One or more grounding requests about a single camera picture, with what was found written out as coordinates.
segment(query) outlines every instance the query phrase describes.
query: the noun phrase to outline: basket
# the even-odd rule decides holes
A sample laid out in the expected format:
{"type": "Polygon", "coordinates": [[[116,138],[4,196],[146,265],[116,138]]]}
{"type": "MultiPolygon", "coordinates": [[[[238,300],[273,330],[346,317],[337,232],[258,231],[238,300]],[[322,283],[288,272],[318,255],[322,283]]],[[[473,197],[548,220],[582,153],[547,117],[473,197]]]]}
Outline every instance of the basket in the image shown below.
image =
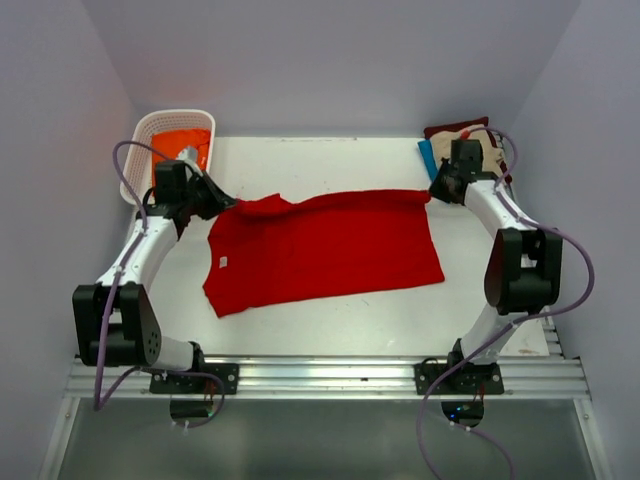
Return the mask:
{"type": "MultiPolygon", "coordinates": [[[[204,110],[158,110],[150,113],[138,122],[133,132],[133,140],[151,145],[151,137],[156,133],[189,128],[211,130],[211,143],[209,144],[206,168],[207,173],[209,173],[216,122],[204,110]]],[[[145,192],[151,188],[151,152],[145,148],[131,145],[127,154],[127,161],[124,164],[124,176],[131,183],[136,195],[142,198],[145,192]]],[[[129,195],[122,182],[120,182],[120,195],[128,203],[135,205],[136,202],[129,195]]]]}

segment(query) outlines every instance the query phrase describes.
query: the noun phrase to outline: dark red folded cloth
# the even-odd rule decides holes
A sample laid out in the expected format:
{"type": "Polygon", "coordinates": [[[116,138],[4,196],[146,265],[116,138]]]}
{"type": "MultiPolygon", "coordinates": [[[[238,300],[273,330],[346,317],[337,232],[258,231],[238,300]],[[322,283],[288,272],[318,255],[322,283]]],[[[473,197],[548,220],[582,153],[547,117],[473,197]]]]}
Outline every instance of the dark red folded cloth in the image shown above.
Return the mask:
{"type": "Polygon", "coordinates": [[[222,317],[309,298],[444,281],[425,204],[428,192],[374,190],[289,203],[240,203],[209,234],[204,291],[222,317]]]}

